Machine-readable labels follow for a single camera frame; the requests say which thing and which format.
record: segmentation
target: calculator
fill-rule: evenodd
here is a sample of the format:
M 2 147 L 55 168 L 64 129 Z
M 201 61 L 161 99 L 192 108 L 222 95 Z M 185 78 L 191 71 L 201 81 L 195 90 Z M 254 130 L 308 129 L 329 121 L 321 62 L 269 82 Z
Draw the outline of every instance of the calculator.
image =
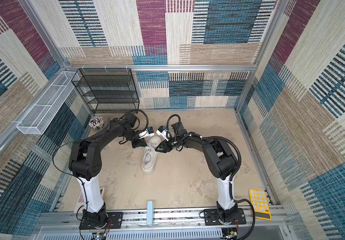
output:
M 255 217 L 271 221 L 270 207 L 268 206 L 268 198 L 265 191 L 250 189 L 250 201 L 254 207 Z

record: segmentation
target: cup of markers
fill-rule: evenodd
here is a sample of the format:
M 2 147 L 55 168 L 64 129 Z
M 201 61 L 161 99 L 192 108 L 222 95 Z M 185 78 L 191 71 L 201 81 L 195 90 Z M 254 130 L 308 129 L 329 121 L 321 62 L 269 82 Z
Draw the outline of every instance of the cup of markers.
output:
M 93 119 L 90 120 L 89 126 L 92 129 L 99 131 L 105 127 L 105 122 L 103 121 L 102 117 L 94 117 Z

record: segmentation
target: white wire basket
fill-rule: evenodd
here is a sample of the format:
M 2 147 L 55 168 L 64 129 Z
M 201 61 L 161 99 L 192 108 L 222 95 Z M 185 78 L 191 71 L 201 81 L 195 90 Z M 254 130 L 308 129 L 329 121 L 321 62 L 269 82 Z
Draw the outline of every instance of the white wire basket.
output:
M 17 125 L 17 129 L 23 134 L 42 135 L 73 90 L 72 79 L 79 81 L 78 74 L 68 71 L 59 74 L 41 98 L 26 113 Z

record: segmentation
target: black mounting plate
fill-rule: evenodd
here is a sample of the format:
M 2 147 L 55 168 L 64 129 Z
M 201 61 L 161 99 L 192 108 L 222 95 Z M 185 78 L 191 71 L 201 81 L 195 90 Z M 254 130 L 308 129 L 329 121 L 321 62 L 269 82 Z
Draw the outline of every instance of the black mounting plate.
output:
M 111 219 L 111 229 L 121 228 L 123 212 L 107 212 L 106 214 L 108 215 L 107 222 L 109 222 L 109 220 Z M 79 229 L 80 230 L 90 230 L 90 229 L 98 230 L 97 228 L 95 228 L 95 226 L 96 226 L 96 223 L 91 222 L 89 220 L 82 219 L 82 221 L 80 221 L 80 224 L 79 224 Z
M 238 208 L 238 212 L 237 214 L 235 214 L 235 218 L 237 218 L 239 225 L 246 224 L 246 217 L 243 213 L 242 208 Z M 223 225 L 219 221 L 217 209 L 204 209 L 204 222 L 206 226 Z

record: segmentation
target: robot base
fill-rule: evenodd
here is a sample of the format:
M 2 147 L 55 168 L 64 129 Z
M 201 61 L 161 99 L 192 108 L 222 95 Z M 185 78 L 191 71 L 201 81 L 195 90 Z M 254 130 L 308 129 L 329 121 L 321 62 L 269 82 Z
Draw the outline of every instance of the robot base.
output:
M 91 230 L 91 229 L 106 229 L 107 224 L 110 222 L 111 219 L 111 229 L 118 229 L 122 226 L 122 216 L 123 212 L 107 212 L 105 213 L 107 215 L 106 224 L 103 224 L 99 226 L 98 223 L 95 221 L 91 221 L 89 218 L 85 216 L 85 214 L 82 217 L 82 221 L 80 221 L 79 229 L 80 230 Z
M 237 218 L 238 224 L 246 224 L 246 217 L 242 208 L 238 208 L 238 211 L 234 217 Z M 204 222 L 206 226 L 223 225 L 223 223 L 219 220 L 217 209 L 204 209 Z M 232 220 L 230 224 L 236 224 L 235 220 Z

